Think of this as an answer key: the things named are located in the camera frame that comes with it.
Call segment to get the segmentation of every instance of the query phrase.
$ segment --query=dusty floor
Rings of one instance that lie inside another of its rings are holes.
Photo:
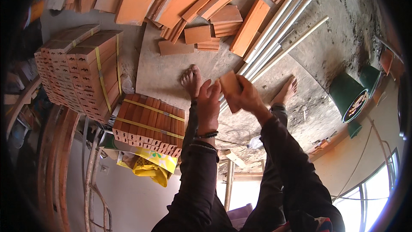
[[[242,16],[245,17],[253,2],[254,0],[234,0],[231,3],[238,5]],[[260,31],[279,7],[270,0],[265,2],[271,6],[271,10]],[[342,127],[337,108],[327,95],[333,78],[341,71],[346,71],[358,80],[359,70],[365,63],[377,67],[380,48],[373,36],[381,33],[378,13],[374,0],[312,0],[292,26],[295,32],[286,38],[282,47],[285,48],[295,41],[323,16],[328,15],[329,20],[256,83],[265,103],[269,103],[289,75],[294,74],[298,77],[298,93],[287,105],[288,129],[305,151],[313,147],[312,142],[330,136]],[[145,24],[142,27],[117,25],[113,19],[114,14],[98,11],[82,15],[63,11],[56,17],[45,11],[41,17],[43,39],[46,41],[50,34],[61,29],[86,23],[100,23],[101,29],[124,30],[123,84],[130,79],[137,92],[174,103],[186,109],[186,113],[189,108],[188,97],[177,82],[182,70],[189,64],[196,63],[201,67],[205,78],[213,79],[241,62],[239,57],[227,50],[232,37],[224,37],[221,40],[219,53],[202,52],[192,56],[160,59],[157,48],[159,37],[158,34],[149,32],[154,31],[152,27],[146,27]],[[207,24],[204,19],[197,18],[188,27],[199,23]],[[143,75],[139,77],[138,70],[151,79],[147,82]],[[260,132],[260,126],[255,118],[242,111],[236,115],[225,111],[219,118],[219,123],[218,138],[232,143],[217,142],[217,145],[225,149],[232,148],[247,164],[244,169],[236,167],[236,172],[260,172],[260,160],[266,158],[265,151],[245,147],[250,138]],[[225,170],[226,164],[223,163],[220,172]]]

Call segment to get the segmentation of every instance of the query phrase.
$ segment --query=window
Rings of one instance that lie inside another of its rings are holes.
[[[369,231],[395,186],[398,165],[398,151],[395,149],[389,157],[389,171],[383,163],[362,183],[333,203],[342,214],[346,231]]]

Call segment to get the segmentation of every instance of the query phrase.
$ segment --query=right hand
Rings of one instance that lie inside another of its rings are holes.
[[[235,102],[240,108],[255,115],[261,126],[263,126],[272,115],[263,103],[255,86],[242,75],[236,75],[236,77],[240,85],[243,86],[243,91],[240,95],[228,95],[227,100]]]

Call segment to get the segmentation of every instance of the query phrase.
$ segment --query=left hand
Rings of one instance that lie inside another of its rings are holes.
[[[211,83],[212,80],[210,79],[205,81],[200,87],[199,96],[197,97],[198,135],[216,131],[219,126],[219,95],[222,87],[219,80],[216,80],[215,83],[209,87]]]

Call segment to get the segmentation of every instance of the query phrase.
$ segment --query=stack of tiles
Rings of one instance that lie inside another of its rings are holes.
[[[51,102],[107,123],[120,97],[123,32],[99,31],[99,24],[61,31],[35,53],[35,60]]]
[[[148,96],[126,94],[113,135],[131,146],[179,157],[185,135],[185,111]]]

